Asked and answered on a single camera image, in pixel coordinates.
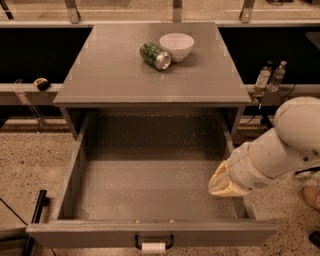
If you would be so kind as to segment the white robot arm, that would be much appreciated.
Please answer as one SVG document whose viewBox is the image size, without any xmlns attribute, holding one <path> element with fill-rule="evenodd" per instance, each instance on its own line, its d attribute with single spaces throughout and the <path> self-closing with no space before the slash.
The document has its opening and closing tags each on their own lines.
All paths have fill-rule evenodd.
<svg viewBox="0 0 320 256">
<path fill-rule="evenodd" d="M 320 99 L 296 97 L 276 111 L 273 127 L 235 148 L 208 184 L 214 196 L 239 197 L 288 172 L 320 164 Z"/>
</svg>

